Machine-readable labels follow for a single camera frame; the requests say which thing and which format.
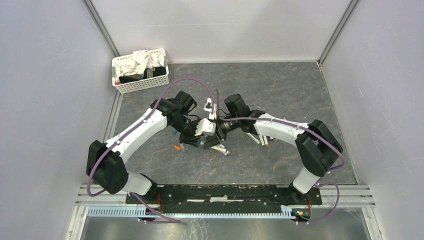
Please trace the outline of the clear pen cap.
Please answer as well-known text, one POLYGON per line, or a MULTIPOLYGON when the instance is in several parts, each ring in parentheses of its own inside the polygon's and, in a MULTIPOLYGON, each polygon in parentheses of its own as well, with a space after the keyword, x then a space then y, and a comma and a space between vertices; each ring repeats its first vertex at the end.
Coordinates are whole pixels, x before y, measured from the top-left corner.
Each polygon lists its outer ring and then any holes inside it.
POLYGON ((182 143, 179 144, 180 151, 184 153, 186 151, 184 145, 182 143))

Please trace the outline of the green capped marker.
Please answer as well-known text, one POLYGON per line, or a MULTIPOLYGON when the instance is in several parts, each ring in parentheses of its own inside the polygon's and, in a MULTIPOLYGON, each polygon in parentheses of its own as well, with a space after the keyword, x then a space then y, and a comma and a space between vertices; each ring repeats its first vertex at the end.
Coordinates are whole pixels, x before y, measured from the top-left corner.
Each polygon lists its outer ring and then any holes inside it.
POLYGON ((261 144, 260 140, 257 139, 254 135, 252 135, 251 133, 246 133, 246 135, 251 138, 256 144, 261 144))

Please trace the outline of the dark item in basket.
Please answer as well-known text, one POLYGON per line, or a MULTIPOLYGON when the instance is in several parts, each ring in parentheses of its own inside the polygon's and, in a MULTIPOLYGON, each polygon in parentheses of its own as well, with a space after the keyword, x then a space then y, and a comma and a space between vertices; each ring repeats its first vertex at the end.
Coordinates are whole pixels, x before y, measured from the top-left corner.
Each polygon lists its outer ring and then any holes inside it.
POLYGON ((130 75, 120 76, 119 83, 127 84, 132 82, 137 82, 140 80, 146 80, 150 78, 164 76, 167 73, 165 67, 154 67, 154 68, 146 68, 143 73, 132 73, 130 75))

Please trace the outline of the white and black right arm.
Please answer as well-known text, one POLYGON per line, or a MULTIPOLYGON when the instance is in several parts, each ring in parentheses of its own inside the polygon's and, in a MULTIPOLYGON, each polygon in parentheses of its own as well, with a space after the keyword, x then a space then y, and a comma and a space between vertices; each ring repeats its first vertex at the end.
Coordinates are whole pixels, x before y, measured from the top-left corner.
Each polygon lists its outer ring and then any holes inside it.
POLYGON ((228 96, 224 103, 229 111, 220 117, 209 101, 205 110, 208 119, 202 119, 196 128, 196 136, 215 136, 223 140, 226 134, 236 129, 266 139, 277 139, 297 148, 302 168, 290 184, 289 199, 302 204, 309 198, 309 191, 327 172, 337 169, 335 162, 343 156, 343 148, 328 127, 320 120, 311 123, 289 121, 274 117, 261 110, 251 110, 240 94, 228 96))

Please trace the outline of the peach capped marker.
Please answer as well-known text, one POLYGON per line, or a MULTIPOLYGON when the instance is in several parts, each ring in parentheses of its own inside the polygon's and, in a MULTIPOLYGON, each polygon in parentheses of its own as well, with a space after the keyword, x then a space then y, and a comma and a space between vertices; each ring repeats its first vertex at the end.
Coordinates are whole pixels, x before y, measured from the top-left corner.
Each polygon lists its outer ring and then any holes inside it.
POLYGON ((211 149, 216 150, 218 152, 219 152, 219 150, 224 150, 224 151, 227 150, 225 147, 222 147, 220 145, 212 146, 211 149))

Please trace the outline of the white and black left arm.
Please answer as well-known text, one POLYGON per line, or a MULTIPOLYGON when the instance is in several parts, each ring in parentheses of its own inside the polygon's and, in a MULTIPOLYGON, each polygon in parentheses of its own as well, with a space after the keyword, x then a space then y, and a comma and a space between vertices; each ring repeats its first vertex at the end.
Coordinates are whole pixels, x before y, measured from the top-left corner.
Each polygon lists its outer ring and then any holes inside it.
POLYGON ((168 126, 179 132, 180 137, 194 140, 200 119, 188 117, 197 105, 194 98, 182 90, 174 98, 154 100, 142 117, 120 134, 105 142, 95 140, 90 144, 87 176, 111 195, 126 191, 138 194, 145 204, 153 203, 157 198, 153 181, 142 173, 128 171, 126 162, 149 138, 168 126))

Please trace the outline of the white plastic basket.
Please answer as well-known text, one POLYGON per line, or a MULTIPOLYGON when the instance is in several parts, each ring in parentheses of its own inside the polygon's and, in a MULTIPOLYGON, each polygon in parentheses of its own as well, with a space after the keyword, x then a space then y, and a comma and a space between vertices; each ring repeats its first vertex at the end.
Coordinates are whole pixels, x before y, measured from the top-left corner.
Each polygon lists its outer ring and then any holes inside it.
POLYGON ((119 77, 115 75, 115 68, 113 67, 114 60, 122 57, 122 56, 119 56, 119 57, 115 57, 115 58, 112 59, 112 85, 120 93, 125 94, 125 93, 130 93, 130 92, 134 92, 134 91, 139 91, 139 90, 143 90, 143 89, 149 89, 149 88, 169 84, 169 68, 168 68, 165 49, 164 48, 158 48, 158 49, 153 49, 153 51, 154 50, 160 50, 160 49, 164 50, 164 53, 165 53, 165 68, 167 70, 167 73, 165 75, 153 77, 153 78, 148 78, 148 79, 143 79, 143 80, 139 80, 139 81, 135 81, 135 82, 129 82, 129 83, 121 84, 119 82, 119 77))

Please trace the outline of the white crumpled cloth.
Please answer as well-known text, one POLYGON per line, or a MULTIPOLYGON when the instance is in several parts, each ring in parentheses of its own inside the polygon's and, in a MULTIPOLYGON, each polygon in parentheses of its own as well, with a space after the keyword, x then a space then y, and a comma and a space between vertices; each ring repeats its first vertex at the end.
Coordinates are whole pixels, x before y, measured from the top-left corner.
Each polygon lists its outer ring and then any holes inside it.
POLYGON ((116 77, 142 75, 146 69, 165 67, 166 54, 159 50, 136 50, 113 61, 116 77))

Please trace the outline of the orange capped white marker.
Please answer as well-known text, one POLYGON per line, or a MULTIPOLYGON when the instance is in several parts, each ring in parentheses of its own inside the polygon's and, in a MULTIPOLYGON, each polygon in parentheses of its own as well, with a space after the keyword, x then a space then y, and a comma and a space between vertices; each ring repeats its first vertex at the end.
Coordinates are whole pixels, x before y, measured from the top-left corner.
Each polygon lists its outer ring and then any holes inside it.
POLYGON ((263 145, 266 146, 266 147, 268 147, 269 146, 269 139, 268 139, 268 137, 265 136, 265 135, 262 135, 261 137, 262 137, 263 145))

